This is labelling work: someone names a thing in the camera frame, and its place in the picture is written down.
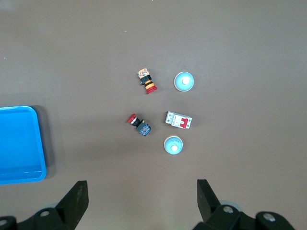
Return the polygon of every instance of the blue tray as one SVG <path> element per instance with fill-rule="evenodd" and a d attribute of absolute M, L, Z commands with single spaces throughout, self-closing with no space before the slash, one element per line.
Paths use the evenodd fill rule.
<path fill-rule="evenodd" d="M 47 174 L 35 110 L 0 108 L 0 185 L 38 182 Z"/>

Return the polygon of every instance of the gray floor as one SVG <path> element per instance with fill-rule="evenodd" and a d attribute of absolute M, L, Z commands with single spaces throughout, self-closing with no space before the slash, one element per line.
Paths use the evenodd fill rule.
<path fill-rule="evenodd" d="M 303 0 L 0 0 L 0 106 L 40 106 L 48 164 L 42 182 L 0 187 L 0 216 L 24 220 L 87 180 L 79 230 L 189 230 L 206 178 L 248 215 L 306 229 L 306 12 Z M 189 92 L 174 88 L 181 71 Z M 191 128 L 165 124 L 167 111 Z M 165 152 L 169 135 L 179 155 Z"/>

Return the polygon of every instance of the screw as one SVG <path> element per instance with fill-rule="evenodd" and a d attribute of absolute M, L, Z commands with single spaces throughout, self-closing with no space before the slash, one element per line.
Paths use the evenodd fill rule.
<path fill-rule="evenodd" d="M 223 210 L 224 210 L 224 212 L 226 212 L 226 213 L 233 213 L 233 212 L 234 212 L 234 210 L 233 210 L 230 206 L 225 206 L 225 207 L 223 208 Z"/>
<path fill-rule="evenodd" d="M 270 213 L 264 213 L 264 214 L 263 214 L 263 217 L 264 217 L 267 221 L 270 221 L 270 222 L 276 221 L 276 220 L 275 220 L 275 217 L 274 217 L 273 215 L 271 215 Z"/>
<path fill-rule="evenodd" d="M 43 211 L 41 214 L 40 214 L 40 216 L 41 217 L 45 217 L 45 216 L 48 216 L 49 215 L 49 211 Z"/>
<path fill-rule="evenodd" d="M 8 221 L 6 219 L 0 220 L 0 226 L 6 225 Z"/>

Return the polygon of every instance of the blue round object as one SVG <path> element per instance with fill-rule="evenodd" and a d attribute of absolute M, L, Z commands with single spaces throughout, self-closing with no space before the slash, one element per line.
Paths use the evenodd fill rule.
<path fill-rule="evenodd" d="M 169 154 L 176 155 L 182 151 L 183 142 L 179 137 L 171 136 L 165 139 L 164 148 Z"/>
<path fill-rule="evenodd" d="M 194 78 L 188 72 L 181 72 L 175 77 L 174 85 L 181 92 L 189 91 L 194 85 Z"/>

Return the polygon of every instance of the light blue cap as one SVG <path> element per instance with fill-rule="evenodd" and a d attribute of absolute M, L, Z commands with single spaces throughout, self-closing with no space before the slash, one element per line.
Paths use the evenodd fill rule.
<path fill-rule="evenodd" d="M 174 85 L 181 92 L 189 91 L 194 85 L 194 78 L 188 72 L 181 72 L 175 77 Z"/>
<path fill-rule="evenodd" d="M 172 155 L 176 155 L 182 151 L 183 142 L 177 136 L 170 136 L 164 141 L 164 148 L 166 152 Z"/>

